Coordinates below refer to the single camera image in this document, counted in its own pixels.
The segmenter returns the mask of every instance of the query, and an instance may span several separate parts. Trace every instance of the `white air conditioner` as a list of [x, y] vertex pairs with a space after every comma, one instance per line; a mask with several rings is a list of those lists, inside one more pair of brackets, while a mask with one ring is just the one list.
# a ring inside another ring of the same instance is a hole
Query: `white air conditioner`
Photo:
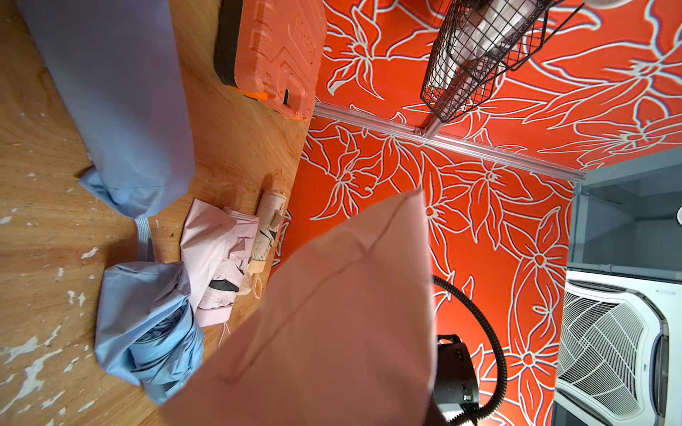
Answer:
[[590, 426], [682, 425], [682, 285], [567, 272], [556, 402]]

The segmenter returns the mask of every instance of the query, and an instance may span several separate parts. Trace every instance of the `air conditioner grille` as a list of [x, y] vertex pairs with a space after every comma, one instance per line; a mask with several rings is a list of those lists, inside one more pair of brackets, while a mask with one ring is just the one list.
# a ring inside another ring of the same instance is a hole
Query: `air conditioner grille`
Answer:
[[592, 396], [618, 419], [639, 414], [635, 377], [644, 330], [643, 319], [628, 302], [566, 292], [557, 378]]

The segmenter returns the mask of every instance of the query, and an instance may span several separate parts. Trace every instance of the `black hose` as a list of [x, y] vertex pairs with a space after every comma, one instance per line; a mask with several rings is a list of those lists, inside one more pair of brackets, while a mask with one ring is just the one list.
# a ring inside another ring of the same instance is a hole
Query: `black hose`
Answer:
[[478, 323], [483, 327], [483, 331], [486, 332], [486, 336], [488, 336], [488, 340], [490, 340], [490, 344], [492, 345], [492, 352], [495, 354], [495, 362], [497, 363], [497, 382], [495, 383], [495, 391], [492, 393], [490, 400], [482, 407], [458, 414], [449, 422], [452, 425], [463, 425], [470, 421], [475, 425], [479, 420], [492, 416], [493, 413], [500, 408], [502, 401], [505, 398], [505, 394], [507, 393], [507, 360], [505, 359], [505, 353], [495, 334], [495, 330], [492, 329], [492, 326], [490, 326], [490, 323], [485, 315], [483, 315], [483, 312], [478, 309], [478, 306], [474, 305], [474, 302], [472, 302], [470, 298], [466, 297], [466, 295], [457, 287], [445, 281], [443, 278], [434, 275], [433, 282], [438, 287], [455, 296], [464, 306], [466, 306], [474, 317], [476, 317]]

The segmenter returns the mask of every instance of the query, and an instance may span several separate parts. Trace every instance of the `blue folded umbrella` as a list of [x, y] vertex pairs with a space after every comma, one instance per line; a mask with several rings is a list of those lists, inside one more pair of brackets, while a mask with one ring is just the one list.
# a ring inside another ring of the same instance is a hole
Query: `blue folded umbrella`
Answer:
[[146, 219], [184, 195], [194, 176], [168, 3], [18, 0], [18, 6], [92, 159], [80, 184], [138, 226], [140, 261], [104, 272], [97, 359], [163, 404], [204, 352], [187, 271], [182, 262], [153, 262]]
[[163, 404], [201, 366], [204, 333], [182, 262], [129, 262], [104, 272], [95, 355], [104, 370]]

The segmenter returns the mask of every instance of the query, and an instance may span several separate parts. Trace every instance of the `white vent cover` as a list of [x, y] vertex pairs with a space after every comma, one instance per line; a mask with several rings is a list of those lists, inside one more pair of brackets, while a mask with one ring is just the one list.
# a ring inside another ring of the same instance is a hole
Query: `white vent cover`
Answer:
[[659, 330], [655, 314], [635, 294], [567, 283], [557, 388], [611, 425], [652, 425], [647, 366]]
[[616, 419], [641, 413], [635, 371], [645, 326], [628, 302], [567, 293], [557, 376], [602, 403]]

